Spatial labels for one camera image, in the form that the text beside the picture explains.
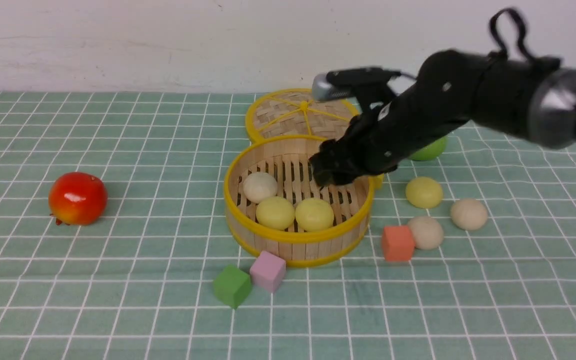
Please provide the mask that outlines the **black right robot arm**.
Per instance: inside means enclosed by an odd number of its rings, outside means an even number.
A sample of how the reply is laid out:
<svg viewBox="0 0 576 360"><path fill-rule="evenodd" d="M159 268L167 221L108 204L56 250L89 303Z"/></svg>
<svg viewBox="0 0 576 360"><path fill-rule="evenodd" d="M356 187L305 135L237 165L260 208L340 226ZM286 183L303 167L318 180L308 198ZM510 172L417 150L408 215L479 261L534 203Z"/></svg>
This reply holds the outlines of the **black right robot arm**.
<svg viewBox="0 0 576 360"><path fill-rule="evenodd" d="M389 82L402 75L363 67L315 77L314 100L355 98L361 108L342 137L324 141L311 156L318 187L391 173L469 121L550 150L576 142L576 69L555 57L519 61L444 50L428 57L414 83L396 93Z"/></svg>

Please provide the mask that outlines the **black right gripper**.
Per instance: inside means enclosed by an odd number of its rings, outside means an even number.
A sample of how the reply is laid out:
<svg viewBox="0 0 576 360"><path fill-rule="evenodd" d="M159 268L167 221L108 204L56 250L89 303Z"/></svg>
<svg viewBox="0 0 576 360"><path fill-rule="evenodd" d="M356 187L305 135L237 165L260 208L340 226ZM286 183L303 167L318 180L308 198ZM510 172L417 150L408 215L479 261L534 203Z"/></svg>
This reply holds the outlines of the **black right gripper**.
<svg viewBox="0 0 576 360"><path fill-rule="evenodd" d="M428 57L416 82L387 105L386 115L363 114L370 126L343 143L323 141L310 157L317 187L346 186L382 177L400 161L468 122L482 75L473 54L444 50Z"/></svg>

